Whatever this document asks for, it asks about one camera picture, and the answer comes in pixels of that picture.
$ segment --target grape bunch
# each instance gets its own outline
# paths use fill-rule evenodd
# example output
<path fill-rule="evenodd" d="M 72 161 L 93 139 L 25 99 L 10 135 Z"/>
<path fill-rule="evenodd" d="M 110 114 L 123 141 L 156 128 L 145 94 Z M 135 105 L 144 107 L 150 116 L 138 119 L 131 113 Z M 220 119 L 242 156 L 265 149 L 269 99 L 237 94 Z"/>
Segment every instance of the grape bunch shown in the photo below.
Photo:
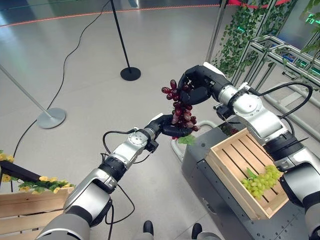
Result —
<path fill-rule="evenodd" d="M 161 89 L 161 92 L 166 94 L 166 99 L 174 101 L 174 110 L 172 111 L 173 118 L 171 123 L 178 128 L 191 128 L 193 131 L 197 132 L 199 127 L 195 125 L 197 123 L 197 118 L 191 114 L 192 106 L 184 104 L 180 101 L 177 82 L 175 80 L 170 81 L 170 86 L 171 88 L 164 86 Z M 194 86 L 191 84 L 191 82 L 182 86 L 182 90 L 185 92 L 189 92 L 192 89 L 194 89 Z"/>
<path fill-rule="evenodd" d="M 274 165 L 265 166 L 266 173 L 260 173 L 258 176 L 251 175 L 248 179 L 243 179 L 241 182 L 244 187 L 251 193 L 252 196 L 261 199 L 265 190 L 274 187 L 281 176 L 281 172 Z"/>

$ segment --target green grapes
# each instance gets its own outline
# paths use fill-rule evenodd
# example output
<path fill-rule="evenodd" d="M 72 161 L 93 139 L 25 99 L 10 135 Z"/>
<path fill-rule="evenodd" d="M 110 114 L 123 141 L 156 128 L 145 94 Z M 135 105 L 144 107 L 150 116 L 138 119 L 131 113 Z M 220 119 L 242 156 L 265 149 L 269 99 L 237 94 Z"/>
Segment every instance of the green grapes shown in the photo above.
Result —
<path fill-rule="evenodd" d="M 254 196 L 260 200 L 265 190 L 274 187 L 281 176 L 281 172 L 274 165 L 265 166 L 265 173 L 260 173 L 258 176 L 254 175 L 250 169 L 247 169 L 248 175 L 252 176 L 245 178 L 241 182 L 243 186 Z"/>

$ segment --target black stanchion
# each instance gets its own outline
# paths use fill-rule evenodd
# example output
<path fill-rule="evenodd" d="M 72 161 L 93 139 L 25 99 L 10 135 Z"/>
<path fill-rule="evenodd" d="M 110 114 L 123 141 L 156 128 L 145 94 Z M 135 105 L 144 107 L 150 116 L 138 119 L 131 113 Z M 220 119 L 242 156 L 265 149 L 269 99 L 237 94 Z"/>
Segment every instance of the black stanchion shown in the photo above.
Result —
<path fill-rule="evenodd" d="M 116 28 L 118 29 L 118 33 L 119 33 L 119 37 L 120 37 L 123 53 L 124 53 L 124 56 L 125 56 L 126 64 L 128 66 L 128 67 L 126 67 L 125 69 L 123 69 L 121 71 L 120 75 L 124 80 L 134 81 L 134 80 L 137 80 L 138 78 L 140 78 L 141 71 L 136 67 L 130 66 L 130 64 L 129 64 L 129 60 L 128 60 L 128 56 L 127 56 L 124 40 L 122 38 L 121 31 L 120 31 L 120 26 L 119 26 L 119 22 L 118 22 L 118 18 L 117 18 L 117 13 L 116 13 L 115 5 L 114 5 L 114 0 L 111 0 L 110 2 L 111 2 L 111 7 L 112 7 L 112 11 L 113 11 L 113 16 L 114 16 Z"/>

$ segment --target wooden planter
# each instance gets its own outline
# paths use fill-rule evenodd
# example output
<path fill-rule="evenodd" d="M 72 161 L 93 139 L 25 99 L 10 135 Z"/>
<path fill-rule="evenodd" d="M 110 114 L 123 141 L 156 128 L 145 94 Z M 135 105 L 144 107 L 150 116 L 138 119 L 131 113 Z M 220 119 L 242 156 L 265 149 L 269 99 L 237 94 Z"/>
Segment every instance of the wooden planter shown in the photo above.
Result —
<path fill-rule="evenodd" d="M 44 226 L 63 212 L 73 189 L 62 188 L 57 194 L 0 194 L 0 240 L 34 240 Z"/>

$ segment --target red light strip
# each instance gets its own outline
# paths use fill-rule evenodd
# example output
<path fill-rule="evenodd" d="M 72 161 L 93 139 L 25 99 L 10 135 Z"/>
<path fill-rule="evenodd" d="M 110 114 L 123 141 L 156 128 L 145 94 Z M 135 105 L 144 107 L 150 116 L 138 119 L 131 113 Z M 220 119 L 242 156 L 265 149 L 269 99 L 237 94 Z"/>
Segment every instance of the red light strip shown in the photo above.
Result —
<path fill-rule="evenodd" d="M 161 9 L 205 8 L 205 7 L 218 7 L 218 6 L 219 6 L 219 4 L 164 6 L 164 7 L 149 7 L 149 8 L 140 8 L 140 9 L 118 10 L 116 12 L 123 13 L 123 12 L 161 10 Z M 104 11 L 102 14 L 110 14 L 110 13 L 112 13 L 112 11 Z M 48 21 L 48 20 L 66 19 L 66 18 L 73 18 L 73 17 L 96 15 L 96 14 L 100 14 L 100 12 L 82 13 L 82 14 L 74 14 L 74 15 L 66 15 L 66 16 L 55 16 L 55 17 L 48 17 L 48 18 L 37 19 L 37 20 L 21 21 L 21 22 L 16 22 L 16 23 L 0 25 L 0 28 L 12 27 L 12 26 L 17 26 L 17 25 L 22 25 L 22 24 L 33 24 L 33 23 L 38 23 L 38 22 Z"/>

